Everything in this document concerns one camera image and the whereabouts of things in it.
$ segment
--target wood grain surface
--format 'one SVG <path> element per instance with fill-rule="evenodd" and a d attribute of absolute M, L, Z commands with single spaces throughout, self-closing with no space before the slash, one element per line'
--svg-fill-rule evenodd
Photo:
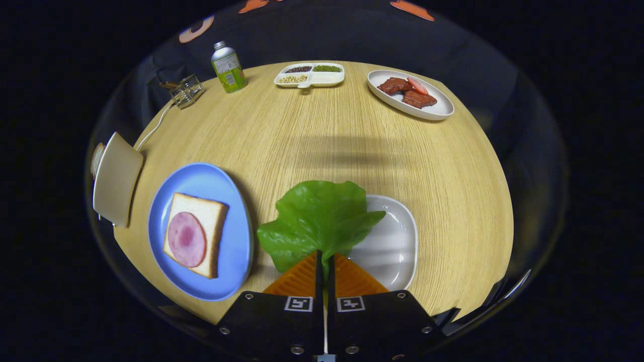
<path fill-rule="evenodd" d="M 115 227 L 114 235 L 134 266 L 177 304 L 216 324 L 239 294 L 216 302 L 188 296 L 152 255 L 147 219 L 154 195 L 173 171 L 192 162 L 209 162 L 230 174 L 255 229 L 274 220 L 275 202 L 305 180 L 351 180 L 368 194 L 401 201 L 419 233 L 418 268 L 409 290 L 430 315 L 452 307 L 462 309 L 459 317 L 471 312 L 503 277 L 513 240 L 510 195 L 494 149 L 472 114 L 443 83 L 418 76 L 445 93 L 456 110 L 443 121 L 409 116 L 368 89 L 368 72 L 391 68 L 338 63 L 346 78 L 331 88 L 277 87 L 273 79 L 291 63 L 245 70 L 249 85 L 232 94 L 217 78 L 206 81 L 201 98 L 184 110 L 172 107 L 144 144 L 130 226 Z M 261 292 L 279 276 L 256 240 L 255 248 L 240 291 Z"/>

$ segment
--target blue plate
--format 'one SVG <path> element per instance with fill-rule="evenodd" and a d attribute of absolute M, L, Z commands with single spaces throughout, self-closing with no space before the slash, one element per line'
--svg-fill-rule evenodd
<path fill-rule="evenodd" d="M 182 267 L 163 252 L 174 193 L 228 205 L 219 248 L 218 278 L 200 276 Z M 170 175 L 152 201 L 147 228 L 156 263 L 174 285 L 195 298 L 224 300 L 239 290 L 248 277 L 253 253 L 248 209 L 234 182 L 219 167 L 199 162 L 185 165 Z"/>

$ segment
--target cooked meat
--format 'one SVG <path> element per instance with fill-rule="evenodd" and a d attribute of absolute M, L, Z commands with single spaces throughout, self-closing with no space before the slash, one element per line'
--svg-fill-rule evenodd
<path fill-rule="evenodd" d="M 432 97 L 431 95 L 420 94 L 416 90 L 408 90 L 404 92 L 402 101 L 416 108 L 433 106 L 434 104 L 436 104 L 436 102 L 438 102 L 436 98 Z"/>
<path fill-rule="evenodd" d="M 397 91 L 410 90 L 412 89 L 412 85 L 408 81 L 402 78 L 391 77 L 387 79 L 384 83 L 379 85 L 378 89 L 389 95 L 392 95 Z"/>

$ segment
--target green lettuce leaf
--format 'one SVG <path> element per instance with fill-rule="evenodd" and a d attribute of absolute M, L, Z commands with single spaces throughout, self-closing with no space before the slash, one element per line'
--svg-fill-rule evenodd
<path fill-rule="evenodd" d="M 328 259 L 336 252 L 348 256 L 385 216 L 384 211 L 367 212 L 364 189 L 350 181 L 304 181 L 288 190 L 275 206 L 278 218 L 258 227 L 261 247 L 279 272 L 322 251 L 325 280 Z"/>

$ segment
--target aluminum bottle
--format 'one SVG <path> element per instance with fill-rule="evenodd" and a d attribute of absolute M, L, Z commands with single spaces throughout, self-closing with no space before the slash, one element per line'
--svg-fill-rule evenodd
<path fill-rule="evenodd" d="M 210 62 L 226 93 L 238 91 L 248 84 L 235 49 L 226 46 L 225 42 L 220 41 L 214 45 Z"/>

